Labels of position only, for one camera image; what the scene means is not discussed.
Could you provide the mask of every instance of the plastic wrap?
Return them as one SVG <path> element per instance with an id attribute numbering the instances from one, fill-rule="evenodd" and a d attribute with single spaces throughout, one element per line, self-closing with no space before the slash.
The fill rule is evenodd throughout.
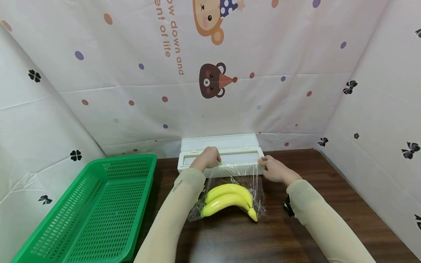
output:
<path id="1" fill-rule="evenodd" d="M 205 198 L 207 194 L 214 188 L 225 185 L 225 184 L 235 184 L 239 186 L 243 186 L 248 190 L 251 195 L 254 211 L 256 212 L 257 218 L 261 218 L 266 214 L 266 207 L 265 207 L 265 199 L 264 199 L 264 192 L 261 183 L 261 169 L 257 164 L 248 164 L 248 163 L 241 163 L 241 164 L 228 164 L 228 165 L 220 165 L 219 167 L 215 167 L 210 169 L 208 172 L 210 174 L 209 178 L 205 182 L 205 189 L 203 193 L 200 195 L 199 200 L 196 202 L 194 207 L 189 213 L 188 220 L 189 221 L 196 221 L 199 219 L 204 218 L 202 215 L 202 211 L 206 206 Z M 239 209 L 242 209 L 246 212 L 249 216 L 249 208 L 243 208 L 238 206 Z"/>

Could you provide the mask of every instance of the orange dot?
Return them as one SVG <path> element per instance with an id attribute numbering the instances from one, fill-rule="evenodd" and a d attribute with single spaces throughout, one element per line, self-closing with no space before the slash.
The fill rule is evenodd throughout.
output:
<path id="1" fill-rule="evenodd" d="M 4 28 L 6 28 L 9 32 L 12 32 L 12 27 L 9 25 L 8 22 L 2 20 L 1 23 L 3 24 Z"/>
<path id="2" fill-rule="evenodd" d="M 272 0 L 272 7 L 275 8 L 278 6 L 279 0 Z"/>
<path id="3" fill-rule="evenodd" d="M 104 14 L 104 20 L 107 24 L 112 25 L 112 18 L 109 14 L 107 13 Z"/>

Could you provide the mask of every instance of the box lid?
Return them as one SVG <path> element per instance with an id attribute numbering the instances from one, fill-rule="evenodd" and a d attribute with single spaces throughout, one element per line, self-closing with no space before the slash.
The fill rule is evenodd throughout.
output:
<path id="1" fill-rule="evenodd" d="M 181 151 L 202 151 L 208 146 L 218 149 L 240 149 L 244 147 L 258 147 L 256 134 L 234 134 L 209 137 L 184 138 L 181 140 Z"/>

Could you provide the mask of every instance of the brown table surface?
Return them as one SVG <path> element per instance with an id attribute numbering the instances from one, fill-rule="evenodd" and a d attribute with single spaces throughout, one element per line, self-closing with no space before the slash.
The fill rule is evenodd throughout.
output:
<path id="1" fill-rule="evenodd" d="M 266 154 L 309 181 L 348 223 L 377 263 L 419 262 L 319 152 L 307 149 Z M 179 175 L 177 162 L 177 158 L 158 160 L 135 255 Z M 266 217 L 254 223 L 240 209 L 229 207 L 211 217 L 187 221 L 179 239 L 176 262 L 327 262 L 305 227 L 283 210 L 285 186 L 265 178 L 262 182 Z"/>

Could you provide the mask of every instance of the cling film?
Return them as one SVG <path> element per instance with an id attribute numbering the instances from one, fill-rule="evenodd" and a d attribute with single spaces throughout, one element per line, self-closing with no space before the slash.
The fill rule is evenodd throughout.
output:
<path id="1" fill-rule="evenodd" d="M 196 221 L 213 216 L 226 207 L 242 209 L 255 222 L 265 215 L 264 192 L 257 164 L 225 165 L 224 174 L 229 177 L 213 177 L 205 182 L 205 189 L 189 213 L 188 220 Z"/>

